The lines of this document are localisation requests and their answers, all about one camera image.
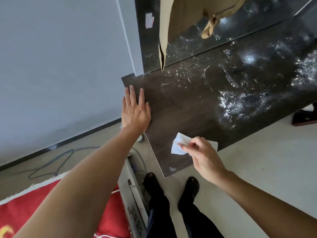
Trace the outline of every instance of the person's left hand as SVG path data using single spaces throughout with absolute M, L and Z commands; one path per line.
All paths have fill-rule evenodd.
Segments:
M 140 133 L 147 130 L 151 121 L 151 108 L 149 102 L 145 103 L 144 89 L 140 89 L 139 104 L 135 96 L 134 87 L 130 85 L 125 88 L 125 97 L 122 99 L 122 126 L 132 126 L 137 128 Z

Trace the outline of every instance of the black baseboard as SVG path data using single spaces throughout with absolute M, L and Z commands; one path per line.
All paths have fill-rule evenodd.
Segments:
M 120 122 L 121 122 L 121 118 L 120 119 L 116 119 L 116 120 L 114 120 L 114 121 L 112 121 L 110 123 L 101 125 L 101 126 L 99 126 L 97 128 L 89 130 L 89 131 L 87 131 L 85 133 L 82 133 L 80 135 L 72 137 L 72 138 L 70 138 L 68 140 L 64 140 L 64 141 L 59 142 L 57 144 L 54 144 L 54 145 L 52 145 L 50 147 L 44 148 L 44 149 L 39 150 L 37 152 L 34 152 L 34 153 L 30 154 L 30 155 L 24 156 L 24 157 L 22 157 L 20 159 L 17 159 L 17 160 L 14 160 L 14 161 L 10 162 L 10 163 L 4 164 L 4 165 L 0 166 L 0 171 L 5 170 L 5 169 L 10 168 L 10 167 L 13 167 L 13 166 L 15 166 L 17 164 L 23 163 L 23 162 L 25 162 L 27 160 L 33 159 L 33 158 L 35 158 L 35 157 L 37 157 L 39 155 L 42 155 L 42 154 L 44 154 L 46 152 L 49 152 L 49 151 L 51 151 L 53 149 L 59 148 L 59 147 L 65 145 L 65 144 L 69 144 L 69 143 L 71 143 L 71 142 L 73 142 L 75 140 L 81 139 L 81 138 L 83 138 L 85 136 L 91 135 L 91 134 L 93 134 L 95 132 L 98 132 L 98 131 L 100 131 L 100 130 L 102 130 L 104 128 L 108 128 L 108 127 L 110 127 L 110 126 L 112 126 L 114 124 L 120 123 Z

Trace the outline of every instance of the hand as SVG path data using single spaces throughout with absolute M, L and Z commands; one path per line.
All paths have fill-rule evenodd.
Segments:
M 195 137 L 188 146 L 178 145 L 192 156 L 195 169 L 209 182 L 217 184 L 228 173 L 217 152 L 205 138 Z
M 137 128 L 140 134 L 147 130 L 151 121 L 151 108 L 144 100 L 143 88 L 140 89 L 139 104 L 137 104 L 134 87 L 130 85 L 130 93 L 129 89 L 125 88 L 125 97 L 122 99 L 122 126 Z

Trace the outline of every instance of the red fabric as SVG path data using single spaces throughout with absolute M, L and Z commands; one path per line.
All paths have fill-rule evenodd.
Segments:
M 0 238 L 12 238 L 31 217 L 59 180 L 0 205 Z M 131 238 L 120 192 L 110 196 L 97 235 Z

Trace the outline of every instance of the pant leg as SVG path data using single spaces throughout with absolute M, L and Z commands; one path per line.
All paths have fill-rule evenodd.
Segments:
M 224 238 L 215 224 L 192 203 L 180 210 L 189 238 Z
M 149 220 L 146 237 L 176 238 L 175 228 L 170 216 L 170 203 L 166 196 L 151 198 L 149 203 Z

